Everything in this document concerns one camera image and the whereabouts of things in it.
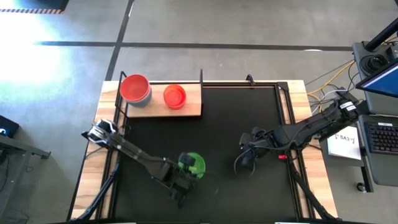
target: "green cup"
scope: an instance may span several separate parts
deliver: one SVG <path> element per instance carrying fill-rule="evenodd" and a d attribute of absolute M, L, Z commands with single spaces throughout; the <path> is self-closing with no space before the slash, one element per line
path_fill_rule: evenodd
<path fill-rule="evenodd" d="M 201 179 L 206 172 L 206 163 L 202 156 L 195 152 L 188 152 L 187 155 L 192 156 L 195 159 L 195 163 L 193 166 L 188 167 L 188 170 L 192 172 L 192 174 L 197 174 L 197 178 Z M 183 167 L 182 162 L 178 162 L 179 167 Z"/>

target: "monitor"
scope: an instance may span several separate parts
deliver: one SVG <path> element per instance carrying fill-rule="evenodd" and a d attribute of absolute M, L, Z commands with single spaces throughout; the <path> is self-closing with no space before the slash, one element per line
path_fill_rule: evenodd
<path fill-rule="evenodd" d="M 398 98 L 398 59 L 360 81 L 355 87 Z"/>

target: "concrete floor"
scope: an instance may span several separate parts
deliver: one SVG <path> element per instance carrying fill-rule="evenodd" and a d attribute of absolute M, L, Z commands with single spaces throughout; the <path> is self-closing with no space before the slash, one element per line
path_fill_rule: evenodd
<path fill-rule="evenodd" d="M 87 144 L 80 133 L 93 121 L 114 50 L 31 43 L 115 42 L 127 2 L 70 0 L 62 15 L 0 13 L 0 113 L 21 125 L 17 139 L 52 151 L 49 161 L 32 159 L 34 170 L 14 199 L 14 208 L 30 216 L 28 223 L 67 217 Z M 350 46 L 371 39 L 397 12 L 393 0 L 135 0 L 123 41 Z M 351 52 L 129 47 L 118 56 L 113 80 L 121 70 L 151 80 L 196 80 L 202 68 L 205 80 L 250 73 L 255 79 L 308 82 L 353 58 Z M 347 87 L 348 76 L 333 83 Z M 396 223 L 398 189 L 376 186 L 375 193 L 361 194 L 354 187 L 359 168 L 326 168 L 341 218 Z"/>

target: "black mat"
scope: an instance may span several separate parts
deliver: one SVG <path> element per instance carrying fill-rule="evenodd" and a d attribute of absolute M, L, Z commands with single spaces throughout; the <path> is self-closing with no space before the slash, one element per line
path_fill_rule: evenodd
<path fill-rule="evenodd" d="M 294 218 L 294 200 L 285 162 L 263 157 L 250 179 L 237 179 L 233 161 L 243 132 L 280 124 L 273 88 L 205 88 L 201 118 L 130 119 L 126 138 L 156 156 L 177 160 L 197 152 L 206 174 L 183 208 L 145 169 L 121 156 L 115 218 L 130 222 L 272 222 Z M 216 187 L 219 192 L 214 195 Z"/>

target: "black floor stripe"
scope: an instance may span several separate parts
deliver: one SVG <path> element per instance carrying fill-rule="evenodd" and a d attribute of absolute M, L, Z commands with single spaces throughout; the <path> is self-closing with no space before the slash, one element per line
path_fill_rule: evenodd
<path fill-rule="evenodd" d="M 35 45 L 71 46 L 71 47 L 113 47 L 115 42 L 84 42 L 84 41 L 37 41 Z"/>
<path fill-rule="evenodd" d="M 322 50 L 351 52 L 352 47 L 304 46 L 304 45 L 256 45 L 256 44 L 189 44 L 189 43 L 122 43 L 122 47 L 180 48 L 180 49 L 245 49 L 245 50 Z"/>
<path fill-rule="evenodd" d="M 191 44 L 191 43 L 145 43 L 145 42 L 84 42 L 84 41 L 37 41 L 35 45 L 76 47 L 137 47 L 165 49 L 246 49 L 246 50 L 322 50 L 351 52 L 352 47 L 305 46 L 305 45 L 260 45 L 260 44 Z"/>
<path fill-rule="evenodd" d="M 130 18 L 130 11 L 132 10 L 132 4 L 134 3 L 134 0 L 129 0 L 126 8 L 126 12 L 124 12 L 124 17 L 122 21 L 122 25 L 120 27 L 118 39 L 116 40 L 116 45 L 113 50 L 113 54 L 111 57 L 111 62 L 109 63 L 108 71 L 106 72 L 105 76 L 105 81 L 110 81 L 112 80 L 114 68 L 116 66 L 116 61 L 118 60 L 121 44 L 124 38 L 124 34 L 126 33 L 127 29 L 127 24 L 129 23 L 129 18 Z"/>

